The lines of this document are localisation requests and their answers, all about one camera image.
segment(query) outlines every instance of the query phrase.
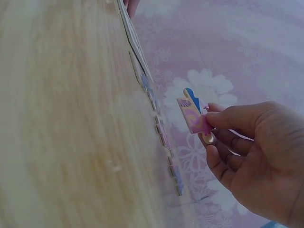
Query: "wood grain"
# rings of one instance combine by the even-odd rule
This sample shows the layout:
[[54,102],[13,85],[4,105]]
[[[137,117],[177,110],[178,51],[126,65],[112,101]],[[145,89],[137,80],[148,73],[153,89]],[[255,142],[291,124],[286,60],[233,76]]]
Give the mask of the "wood grain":
[[197,227],[114,0],[0,1],[0,227]]

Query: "card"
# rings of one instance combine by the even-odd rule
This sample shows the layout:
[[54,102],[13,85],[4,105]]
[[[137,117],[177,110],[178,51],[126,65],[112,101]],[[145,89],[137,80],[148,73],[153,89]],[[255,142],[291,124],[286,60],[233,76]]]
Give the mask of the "card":
[[143,55],[143,51],[142,48],[140,46],[138,37],[136,35],[134,26],[130,20],[130,17],[127,13],[127,10],[124,6],[124,3],[122,0],[118,0],[118,6],[119,6],[119,10],[120,13],[122,15],[122,19],[123,19],[123,25],[125,27],[126,33],[127,33],[127,37],[129,39],[129,42],[131,44],[131,47],[134,51],[134,53],[136,54],[140,65],[142,66],[144,72],[146,75],[148,75],[148,77],[150,78],[150,80],[153,82],[153,78],[151,76],[151,73],[149,71],[148,65],[147,65],[147,61]]

